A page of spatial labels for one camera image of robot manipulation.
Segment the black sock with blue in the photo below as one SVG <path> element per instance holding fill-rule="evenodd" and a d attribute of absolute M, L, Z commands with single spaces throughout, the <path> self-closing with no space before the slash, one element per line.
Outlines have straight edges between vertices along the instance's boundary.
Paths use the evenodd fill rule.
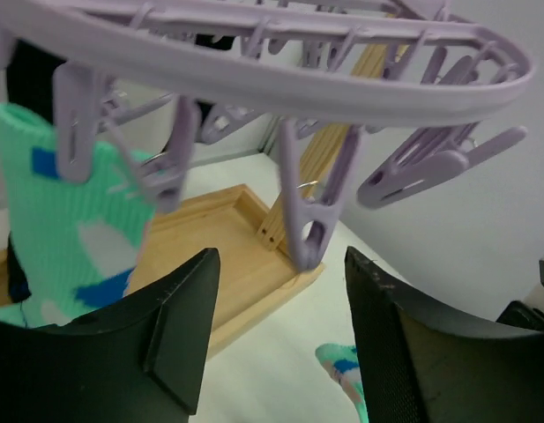
<path fill-rule="evenodd" d="M 54 122 L 53 75 L 65 60 L 34 45 L 18 41 L 5 70 L 7 100 L 34 112 L 48 123 Z M 13 303 L 30 297 L 26 274 L 19 264 L 8 236 L 7 245 L 8 294 Z"/>

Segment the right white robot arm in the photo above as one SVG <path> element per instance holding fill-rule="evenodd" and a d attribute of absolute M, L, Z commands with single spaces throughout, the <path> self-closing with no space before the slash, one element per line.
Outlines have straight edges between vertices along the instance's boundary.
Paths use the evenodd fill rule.
<path fill-rule="evenodd" d="M 539 260 L 540 282 L 521 301 L 512 301 L 497 318 L 498 323 L 527 330 L 544 331 L 544 256 Z"/>

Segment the green sock with chevrons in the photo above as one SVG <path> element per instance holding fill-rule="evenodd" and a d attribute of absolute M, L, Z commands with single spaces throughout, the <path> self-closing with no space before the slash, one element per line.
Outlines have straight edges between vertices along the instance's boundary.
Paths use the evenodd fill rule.
<path fill-rule="evenodd" d="M 315 350 L 315 356 L 326 373 L 342 388 L 353 403 L 360 422 L 368 422 L 369 417 L 356 346 L 322 344 Z"/>

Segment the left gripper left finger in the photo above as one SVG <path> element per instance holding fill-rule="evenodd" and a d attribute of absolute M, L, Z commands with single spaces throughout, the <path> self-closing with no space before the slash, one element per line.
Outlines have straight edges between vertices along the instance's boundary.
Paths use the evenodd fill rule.
<path fill-rule="evenodd" d="M 217 249 L 64 326 L 0 322 L 0 422 L 185 422 L 197 412 Z"/>

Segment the lilac round clip hanger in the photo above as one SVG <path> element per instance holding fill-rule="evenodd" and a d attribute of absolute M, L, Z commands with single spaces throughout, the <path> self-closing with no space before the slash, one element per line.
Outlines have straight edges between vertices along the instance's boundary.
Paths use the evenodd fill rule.
<path fill-rule="evenodd" d="M 99 128 L 115 131 L 104 110 L 111 76 L 130 78 L 178 96 L 178 132 L 169 151 L 133 159 L 121 138 L 116 149 L 142 194 L 160 212 L 175 210 L 197 136 L 198 100 L 280 115 L 280 183 L 288 245 L 294 264 L 310 271 L 321 262 L 363 128 L 456 127 L 481 122 L 526 89 L 536 66 L 516 43 L 474 23 L 444 20 L 444 4 L 406 1 L 404 19 L 371 18 L 213 1 L 175 1 L 147 7 L 134 1 L 0 1 L 0 68 L 14 40 L 29 41 L 65 59 L 55 78 L 56 170 L 74 183 L 93 171 Z M 357 43 L 439 48 L 467 46 L 498 66 L 485 85 L 413 84 L 399 78 L 357 78 L 332 70 L 286 69 L 197 47 L 183 33 L 262 39 L 331 41 L 337 58 Z M 292 143 L 301 118 L 351 127 L 324 197 L 310 202 L 295 186 Z"/>

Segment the green sock with white patches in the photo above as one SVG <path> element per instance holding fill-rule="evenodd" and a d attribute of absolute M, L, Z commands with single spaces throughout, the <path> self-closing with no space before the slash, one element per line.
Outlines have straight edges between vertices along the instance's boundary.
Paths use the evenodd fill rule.
<path fill-rule="evenodd" d="M 154 208 L 128 179 L 116 148 L 97 142 L 91 177 L 67 182 L 56 171 L 53 126 L 0 103 L 0 166 L 11 244 L 30 293 L 0 307 L 0 321 L 65 325 L 122 299 Z"/>

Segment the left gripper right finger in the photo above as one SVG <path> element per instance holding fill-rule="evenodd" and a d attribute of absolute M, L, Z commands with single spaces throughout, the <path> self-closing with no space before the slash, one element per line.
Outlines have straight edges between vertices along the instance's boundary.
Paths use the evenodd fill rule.
<path fill-rule="evenodd" d="M 544 330 L 453 308 L 348 248 L 347 298 L 372 422 L 544 422 Z"/>

